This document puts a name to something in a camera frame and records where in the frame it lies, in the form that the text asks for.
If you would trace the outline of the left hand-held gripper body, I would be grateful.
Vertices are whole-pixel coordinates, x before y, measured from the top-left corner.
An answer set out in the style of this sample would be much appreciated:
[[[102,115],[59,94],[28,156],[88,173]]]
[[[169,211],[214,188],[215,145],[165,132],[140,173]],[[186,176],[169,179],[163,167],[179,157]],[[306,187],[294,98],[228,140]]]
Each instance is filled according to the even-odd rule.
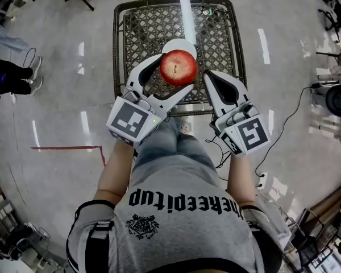
[[[117,97],[106,126],[117,140],[139,148],[166,119],[167,113],[132,88]]]

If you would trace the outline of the person's left forearm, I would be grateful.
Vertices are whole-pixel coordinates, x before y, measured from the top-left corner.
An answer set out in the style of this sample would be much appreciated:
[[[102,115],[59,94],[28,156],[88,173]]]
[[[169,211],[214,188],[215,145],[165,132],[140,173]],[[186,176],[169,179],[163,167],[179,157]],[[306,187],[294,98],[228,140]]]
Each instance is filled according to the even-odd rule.
[[[130,181],[134,148],[117,141],[98,181],[94,200],[116,205],[123,198]]]

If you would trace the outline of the black mesh chair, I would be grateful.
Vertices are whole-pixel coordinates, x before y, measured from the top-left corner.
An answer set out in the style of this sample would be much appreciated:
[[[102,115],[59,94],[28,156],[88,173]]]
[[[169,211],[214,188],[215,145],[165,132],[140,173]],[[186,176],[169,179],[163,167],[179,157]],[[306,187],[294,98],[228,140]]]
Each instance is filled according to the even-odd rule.
[[[300,220],[296,224],[296,230],[292,239],[292,245],[296,248],[302,272],[319,255],[318,240],[326,228],[326,222],[322,216],[318,216],[311,209],[304,209]]]

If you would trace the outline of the white power strip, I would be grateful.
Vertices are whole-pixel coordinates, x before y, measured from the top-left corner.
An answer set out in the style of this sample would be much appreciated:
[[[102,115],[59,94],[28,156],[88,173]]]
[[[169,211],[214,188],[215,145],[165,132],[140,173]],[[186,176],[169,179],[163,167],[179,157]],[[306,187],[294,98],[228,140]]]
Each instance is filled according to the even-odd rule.
[[[259,177],[259,183],[256,186],[257,189],[263,189],[265,187],[265,183],[267,181],[268,173],[263,172]]]

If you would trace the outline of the black floor equipment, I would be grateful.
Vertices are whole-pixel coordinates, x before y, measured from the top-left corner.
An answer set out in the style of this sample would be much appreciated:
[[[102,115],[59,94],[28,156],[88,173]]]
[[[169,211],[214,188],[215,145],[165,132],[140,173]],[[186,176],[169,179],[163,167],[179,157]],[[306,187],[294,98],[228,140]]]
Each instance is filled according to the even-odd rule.
[[[0,240],[0,260],[18,260],[34,243],[43,239],[42,233],[32,223],[21,224],[6,239]]]

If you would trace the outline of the white round plate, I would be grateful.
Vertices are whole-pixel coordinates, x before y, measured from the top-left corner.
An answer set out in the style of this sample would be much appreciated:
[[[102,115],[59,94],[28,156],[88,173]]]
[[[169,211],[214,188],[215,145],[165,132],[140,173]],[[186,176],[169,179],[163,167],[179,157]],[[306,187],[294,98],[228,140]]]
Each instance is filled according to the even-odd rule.
[[[190,53],[194,59],[197,58],[197,51],[194,45],[185,39],[172,39],[162,48],[162,53],[168,53],[173,50],[183,50]]]

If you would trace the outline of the clear-framed glasses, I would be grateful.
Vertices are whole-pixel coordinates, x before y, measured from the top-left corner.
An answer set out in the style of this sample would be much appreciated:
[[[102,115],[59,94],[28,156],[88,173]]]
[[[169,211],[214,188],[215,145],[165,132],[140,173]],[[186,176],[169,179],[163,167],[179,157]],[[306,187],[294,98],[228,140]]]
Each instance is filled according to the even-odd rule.
[[[201,12],[205,16],[216,15],[220,18],[228,18],[228,12],[220,7],[212,8],[209,6],[203,6]]]

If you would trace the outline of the red apple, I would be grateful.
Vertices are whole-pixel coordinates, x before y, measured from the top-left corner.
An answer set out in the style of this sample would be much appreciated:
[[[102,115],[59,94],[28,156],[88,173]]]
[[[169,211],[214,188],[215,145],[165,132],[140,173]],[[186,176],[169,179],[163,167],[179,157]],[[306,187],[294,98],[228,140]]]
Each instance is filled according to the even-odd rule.
[[[197,75],[197,62],[191,53],[176,49],[166,53],[159,66],[161,78],[173,86],[191,83]]]

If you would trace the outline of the wooden step platform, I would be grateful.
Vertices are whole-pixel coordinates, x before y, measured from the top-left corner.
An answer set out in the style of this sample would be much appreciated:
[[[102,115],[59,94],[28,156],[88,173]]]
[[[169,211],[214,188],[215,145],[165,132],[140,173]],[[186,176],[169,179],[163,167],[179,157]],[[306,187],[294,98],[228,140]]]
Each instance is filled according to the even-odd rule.
[[[326,219],[341,209],[341,185],[310,210],[320,219]]]

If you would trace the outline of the person's right forearm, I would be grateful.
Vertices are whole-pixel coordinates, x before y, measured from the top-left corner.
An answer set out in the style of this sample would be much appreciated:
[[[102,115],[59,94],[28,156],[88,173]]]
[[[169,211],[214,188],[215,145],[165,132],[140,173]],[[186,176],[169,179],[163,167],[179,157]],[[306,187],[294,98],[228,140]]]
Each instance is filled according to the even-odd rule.
[[[239,206],[254,205],[256,200],[255,182],[247,156],[231,157],[226,191]]]

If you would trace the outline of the wicker glass-top table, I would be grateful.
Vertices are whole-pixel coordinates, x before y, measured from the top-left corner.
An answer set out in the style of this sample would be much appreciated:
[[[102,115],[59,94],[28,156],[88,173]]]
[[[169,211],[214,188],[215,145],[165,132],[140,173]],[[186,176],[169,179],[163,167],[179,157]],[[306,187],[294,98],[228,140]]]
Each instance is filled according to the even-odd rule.
[[[220,7],[228,18],[205,16],[203,6]],[[172,39],[185,39],[197,51],[194,89],[172,117],[213,112],[203,84],[206,69],[228,73],[247,82],[242,41],[230,0],[138,0],[121,3],[114,10],[114,96],[121,96],[130,72],[143,60],[161,53]]]

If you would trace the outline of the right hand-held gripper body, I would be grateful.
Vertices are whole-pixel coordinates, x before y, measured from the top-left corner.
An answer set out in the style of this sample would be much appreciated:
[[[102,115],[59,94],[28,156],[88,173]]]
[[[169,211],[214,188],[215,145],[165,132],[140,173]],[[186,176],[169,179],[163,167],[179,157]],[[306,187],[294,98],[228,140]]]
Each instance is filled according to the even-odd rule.
[[[248,155],[270,143],[268,131],[252,101],[213,120],[211,127],[235,156]]]

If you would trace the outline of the person's grey printed t-shirt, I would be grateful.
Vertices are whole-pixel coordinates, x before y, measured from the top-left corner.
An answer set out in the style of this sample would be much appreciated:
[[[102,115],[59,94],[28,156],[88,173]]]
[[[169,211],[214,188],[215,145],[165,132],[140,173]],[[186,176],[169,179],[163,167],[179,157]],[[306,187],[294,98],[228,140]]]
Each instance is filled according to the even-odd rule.
[[[240,207],[218,185],[146,180],[116,205],[92,200],[76,211],[66,243],[79,273],[277,272],[282,247],[268,215]]]

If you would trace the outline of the person's blue jeans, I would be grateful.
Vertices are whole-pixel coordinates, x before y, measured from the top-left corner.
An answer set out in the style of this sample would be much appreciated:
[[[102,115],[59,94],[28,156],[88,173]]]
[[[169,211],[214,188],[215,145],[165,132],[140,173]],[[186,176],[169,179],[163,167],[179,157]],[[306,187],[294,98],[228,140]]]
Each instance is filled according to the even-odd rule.
[[[131,174],[131,185],[146,180],[166,184],[204,182],[218,185],[218,175],[206,150],[192,135],[180,132],[180,120],[170,119],[138,148],[138,157]]]

